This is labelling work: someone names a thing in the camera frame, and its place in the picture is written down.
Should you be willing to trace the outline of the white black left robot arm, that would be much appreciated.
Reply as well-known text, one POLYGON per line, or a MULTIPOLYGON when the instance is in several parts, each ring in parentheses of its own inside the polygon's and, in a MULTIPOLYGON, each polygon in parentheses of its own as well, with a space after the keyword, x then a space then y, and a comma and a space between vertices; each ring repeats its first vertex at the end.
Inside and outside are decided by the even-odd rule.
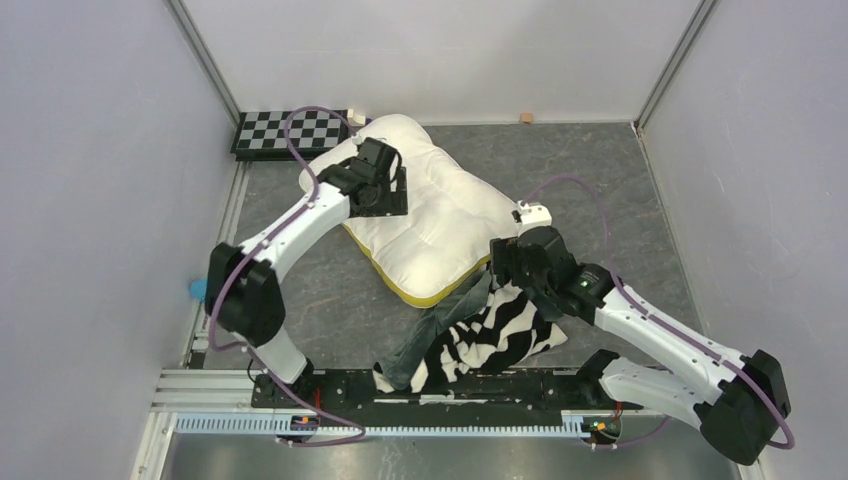
POLYGON ((211 326, 247 347, 277 379, 275 392, 290 407, 314 394, 308 358, 284 328, 281 283, 328 231, 352 218, 404 216, 406 169, 399 151, 367 137, 355 154, 312 176, 308 193, 277 221, 239 245, 210 254, 204 307, 211 326))

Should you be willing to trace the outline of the white pillow with yellow edge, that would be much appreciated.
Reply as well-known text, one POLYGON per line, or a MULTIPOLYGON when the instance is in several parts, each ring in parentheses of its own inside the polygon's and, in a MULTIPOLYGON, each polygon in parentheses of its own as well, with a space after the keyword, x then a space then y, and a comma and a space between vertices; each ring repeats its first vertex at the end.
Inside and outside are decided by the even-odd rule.
POLYGON ((403 302, 432 307, 486 262, 491 240, 516 235, 515 203, 464 170, 406 115, 379 117, 359 133, 400 153, 408 212, 349 219, 338 227, 403 302))

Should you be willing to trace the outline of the zebra striped pillowcase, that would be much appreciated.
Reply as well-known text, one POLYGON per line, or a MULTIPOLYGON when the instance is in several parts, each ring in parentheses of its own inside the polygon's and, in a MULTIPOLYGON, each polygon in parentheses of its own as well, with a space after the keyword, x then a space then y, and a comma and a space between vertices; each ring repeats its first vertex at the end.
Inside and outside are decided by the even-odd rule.
POLYGON ((381 393, 423 393, 468 373, 497 374, 566 343, 521 289, 472 274, 424 310, 400 346, 372 368, 381 393))

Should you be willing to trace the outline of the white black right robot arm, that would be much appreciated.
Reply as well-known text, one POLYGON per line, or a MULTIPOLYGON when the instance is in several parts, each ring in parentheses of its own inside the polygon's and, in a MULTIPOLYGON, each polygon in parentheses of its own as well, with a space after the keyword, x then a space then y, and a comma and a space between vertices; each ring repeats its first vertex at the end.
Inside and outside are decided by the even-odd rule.
POLYGON ((578 262, 551 226, 494 239, 490 252, 494 279, 521 289, 540 311, 579 318, 662 365, 657 371, 615 352, 596 352, 577 382, 585 405, 602 408, 615 400, 654 410, 698 430, 740 465, 754 464, 768 447, 793 447, 786 381, 771 354, 745 355, 695 332, 611 270, 578 262))

